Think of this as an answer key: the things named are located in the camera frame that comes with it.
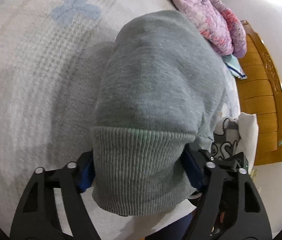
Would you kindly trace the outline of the white plush bed blanket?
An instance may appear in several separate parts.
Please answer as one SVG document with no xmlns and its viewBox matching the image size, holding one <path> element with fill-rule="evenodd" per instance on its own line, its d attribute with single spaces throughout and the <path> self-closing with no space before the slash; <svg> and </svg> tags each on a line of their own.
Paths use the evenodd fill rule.
<svg viewBox="0 0 282 240">
<path fill-rule="evenodd" d="M 99 82 L 117 33 L 171 0 L 0 0 L 0 229 L 36 167 L 91 148 Z"/>
</svg>

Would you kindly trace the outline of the wooden headboard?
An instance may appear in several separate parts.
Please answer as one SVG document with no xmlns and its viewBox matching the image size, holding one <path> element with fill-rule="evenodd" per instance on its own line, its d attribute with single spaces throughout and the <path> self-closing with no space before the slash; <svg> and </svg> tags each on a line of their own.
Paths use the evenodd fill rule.
<svg viewBox="0 0 282 240">
<path fill-rule="evenodd" d="M 259 126 L 255 166 L 282 162 L 282 83 L 263 40 L 246 21 L 247 53 L 239 63 L 247 78 L 237 80 L 241 111 L 256 114 Z"/>
</svg>

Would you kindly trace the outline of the grey sweatshirt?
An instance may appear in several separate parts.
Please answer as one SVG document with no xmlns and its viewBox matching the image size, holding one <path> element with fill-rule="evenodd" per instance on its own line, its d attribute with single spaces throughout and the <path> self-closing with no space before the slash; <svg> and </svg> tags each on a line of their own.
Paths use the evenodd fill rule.
<svg viewBox="0 0 282 240">
<path fill-rule="evenodd" d="M 102 76 L 90 129 L 93 199 L 122 216 L 147 216 L 194 193 L 186 144 L 209 150 L 226 96 L 224 63 L 180 12 L 123 26 Z"/>
</svg>

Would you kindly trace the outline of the folded white printed clothes stack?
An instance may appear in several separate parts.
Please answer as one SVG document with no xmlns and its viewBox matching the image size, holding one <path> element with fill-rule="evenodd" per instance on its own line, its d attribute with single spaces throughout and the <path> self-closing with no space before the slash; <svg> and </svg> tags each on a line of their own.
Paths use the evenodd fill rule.
<svg viewBox="0 0 282 240">
<path fill-rule="evenodd" d="M 240 113 L 239 117 L 220 119 L 214 130 L 211 155 L 223 160 L 243 152 L 248 161 L 249 173 L 252 172 L 258 141 L 256 114 Z"/>
</svg>

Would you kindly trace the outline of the teal striped pillow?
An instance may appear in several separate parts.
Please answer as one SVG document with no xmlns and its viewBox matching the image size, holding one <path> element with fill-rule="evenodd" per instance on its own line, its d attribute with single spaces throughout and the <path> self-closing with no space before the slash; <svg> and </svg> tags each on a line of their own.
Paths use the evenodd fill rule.
<svg viewBox="0 0 282 240">
<path fill-rule="evenodd" d="M 247 76 L 243 71 L 243 68 L 241 67 L 237 57 L 231 54 L 223 56 L 222 59 L 234 77 L 237 77 L 240 80 L 247 79 Z"/>
</svg>

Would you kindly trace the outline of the pink purple floral quilt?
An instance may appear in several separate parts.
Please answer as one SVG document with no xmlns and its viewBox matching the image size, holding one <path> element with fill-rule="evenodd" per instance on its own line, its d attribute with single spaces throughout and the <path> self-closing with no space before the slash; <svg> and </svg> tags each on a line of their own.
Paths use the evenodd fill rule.
<svg viewBox="0 0 282 240">
<path fill-rule="evenodd" d="M 241 21 L 221 0 L 172 0 L 221 56 L 242 58 L 247 52 Z"/>
</svg>

